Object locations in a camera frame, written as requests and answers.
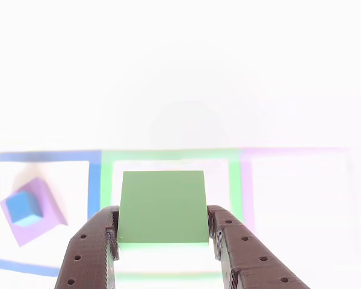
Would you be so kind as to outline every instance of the white background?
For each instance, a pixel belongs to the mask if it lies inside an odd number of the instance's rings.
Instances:
[[[361,144],[361,0],[0,1],[0,150]]]
[[[38,176],[48,184],[69,224],[58,225],[19,247],[0,206],[0,259],[60,267],[69,240],[87,221],[88,170],[88,161],[0,163],[0,202]]]

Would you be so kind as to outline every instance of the green square outline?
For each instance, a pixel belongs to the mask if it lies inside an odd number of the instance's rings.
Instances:
[[[240,220],[244,221],[242,208],[242,175],[239,149],[184,149],[170,151],[102,151],[102,169],[100,173],[100,209],[111,205],[111,192],[113,186],[113,164],[115,161],[177,161],[184,159],[224,159],[229,160],[230,185],[230,211]],[[145,280],[201,280],[220,279],[222,273],[117,273],[115,278],[121,281]]]
[[[100,208],[111,205],[113,186],[113,164],[115,161],[179,161],[184,159],[228,159],[230,185],[230,211],[244,221],[242,208],[242,179],[239,149],[211,150],[174,150],[174,151],[102,151],[102,170],[100,173]]]

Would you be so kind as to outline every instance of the blue tape border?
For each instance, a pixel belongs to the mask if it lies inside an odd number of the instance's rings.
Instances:
[[[102,151],[72,152],[16,152],[0,154],[0,162],[55,162],[55,161],[89,161],[88,173],[88,219],[100,210],[100,172],[102,168]],[[57,277],[59,268],[35,266],[0,259],[0,269],[21,273]]]

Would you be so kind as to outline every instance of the colored square target zone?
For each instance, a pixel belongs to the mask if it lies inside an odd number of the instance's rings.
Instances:
[[[57,276],[100,209],[101,152],[0,154],[0,269]]]
[[[242,220],[239,150],[105,151],[102,155],[101,207],[120,205],[128,171],[203,171],[208,205],[220,205]]]
[[[242,187],[239,150],[179,151],[103,151],[100,205],[121,205],[125,172],[198,171],[203,172],[206,203],[220,205],[242,220]],[[189,247],[180,242],[176,249],[155,247],[142,250],[121,246],[121,258],[115,262],[118,276],[123,274],[181,274],[184,278],[206,273],[221,278],[220,263],[214,258],[212,242],[207,246]]]

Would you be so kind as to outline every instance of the purple square outline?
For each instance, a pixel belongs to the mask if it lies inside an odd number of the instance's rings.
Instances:
[[[29,243],[57,225],[68,225],[47,183],[45,183],[44,180],[34,178],[9,196],[18,194],[21,191],[28,191],[34,194],[40,205],[43,218],[39,222],[28,227],[17,226],[11,221],[10,213],[8,211],[7,204],[5,203],[6,199],[0,202],[5,218],[7,219],[19,246]]]
[[[345,148],[248,148],[241,152],[242,174],[242,205],[246,227],[257,235],[255,226],[253,169],[251,161],[257,157],[272,157],[281,155],[327,154],[330,152],[346,152]]]

